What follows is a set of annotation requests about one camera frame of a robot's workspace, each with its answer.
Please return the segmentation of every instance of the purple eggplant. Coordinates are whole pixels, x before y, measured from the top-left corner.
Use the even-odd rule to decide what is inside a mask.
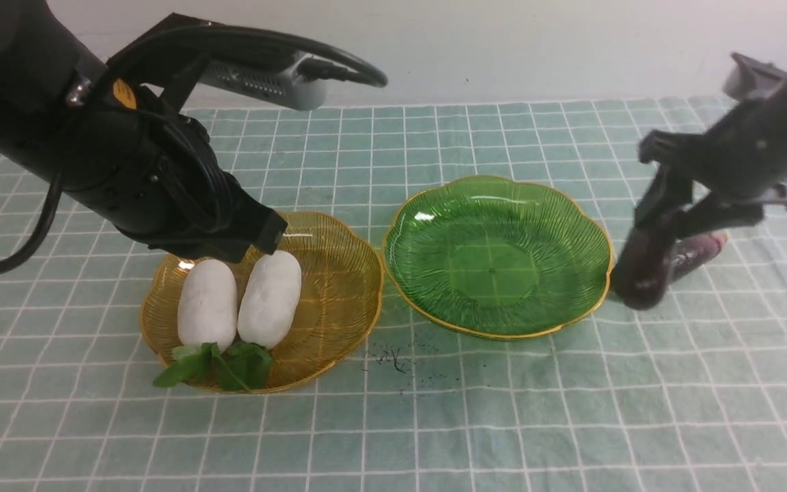
[[[653,308],[664,299],[669,284],[718,256],[727,242],[724,232],[676,242],[671,228],[634,228],[610,277],[612,297],[637,311]]]
[[[728,233],[715,231],[683,239],[676,244],[672,255],[671,284],[697,270],[721,253],[728,243]]]

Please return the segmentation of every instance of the white wall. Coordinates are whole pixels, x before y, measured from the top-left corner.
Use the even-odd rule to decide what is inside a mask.
[[[331,104],[715,93],[731,51],[787,69],[787,0],[49,0],[110,56],[172,12],[316,38],[374,62],[385,90]],[[191,105],[252,104],[204,90]]]

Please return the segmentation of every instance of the amber plastic plate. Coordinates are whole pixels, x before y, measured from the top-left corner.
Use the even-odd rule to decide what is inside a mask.
[[[413,196],[382,248],[413,308],[494,339],[543,336],[593,312],[614,254],[603,228],[563,193],[493,176]]]
[[[290,333],[273,350],[275,360],[265,388],[280,392],[308,383],[363,342],[381,314],[384,282],[381,258],[372,246],[341,221],[316,212],[281,214],[288,221],[279,249],[290,252],[303,269],[303,292]],[[251,248],[231,264],[241,300],[260,253]],[[141,305],[141,334],[163,366],[172,363],[178,339],[178,300],[193,262],[163,258],[153,286]],[[221,392],[216,384],[194,387]]]

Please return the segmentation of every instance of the yellow plate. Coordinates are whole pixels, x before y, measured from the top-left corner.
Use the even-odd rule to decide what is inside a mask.
[[[303,268],[303,292],[290,333],[275,348],[265,388],[254,393],[288,390],[308,383],[341,361],[368,336],[381,314],[384,274],[372,246],[331,215],[317,212],[281,214],[288,229],[279,249],[290,252]],[[262,254],[251,248],[235,274],[238,300]],[[153,286],[141,304],[141,335],[163,366],[172,362],[178,339],[178,300],[193,264],[166,255]],[[191,384],[222,392],[217,384]]]

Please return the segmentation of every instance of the orange label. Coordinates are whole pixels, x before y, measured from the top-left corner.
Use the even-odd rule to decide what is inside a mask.
[[[126,82],[118,79],[115,82],[115,87],[113,87],[113,94],[115,94],[115,99],[119,100],[127,108],[138,108],[138,103],[135,102],[135,93],[132,92],[132,88]]]

